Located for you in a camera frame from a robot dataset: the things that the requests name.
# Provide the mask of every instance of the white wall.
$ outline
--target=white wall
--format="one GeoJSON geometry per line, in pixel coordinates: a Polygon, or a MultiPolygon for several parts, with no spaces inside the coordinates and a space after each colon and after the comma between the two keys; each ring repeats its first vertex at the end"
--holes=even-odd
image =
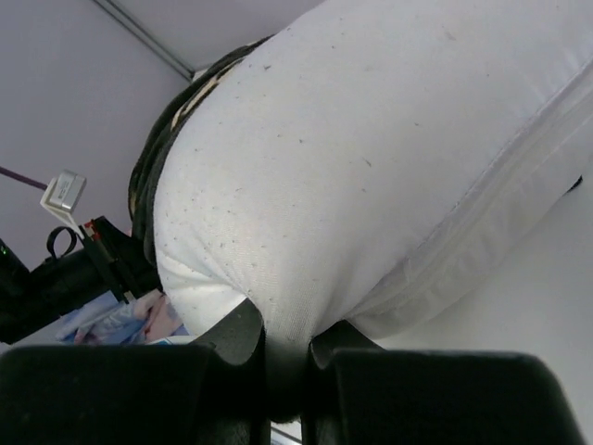
{"type": "Polygon", "coordinates": [[[278,32],[322,0],[119,0],[194,68],[278,32]]]}
{"type": "MultiPolygon", "coordinates": [[[[77,222],[129,227],[132,166],[186,82],[87,0],[0,2],[0,60],[0,165],[44,183],[84,174],[77,222]]],[[[58,221],[40,191],[2,176],[0,190],[0,237],[35,266],[58,221]]]]}

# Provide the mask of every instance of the purple cable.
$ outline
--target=purple cable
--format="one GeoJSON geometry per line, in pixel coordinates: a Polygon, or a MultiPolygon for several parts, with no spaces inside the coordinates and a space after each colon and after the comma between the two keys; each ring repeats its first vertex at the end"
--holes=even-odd
{"type": "Polygon", "coordinates": [[[47,185],[42,184],[34,179],[28,178],[27,176],[23,176],[22,174],[14,173],[9,169],[5,169],[4,167],[0,166],[0,174],[4,174],[4,176],[14,179],[15,181],[19,181],[20,183],[30,185],[31,187],[38,188],[40,190],[44,190],[47,188],[47,185]]]}

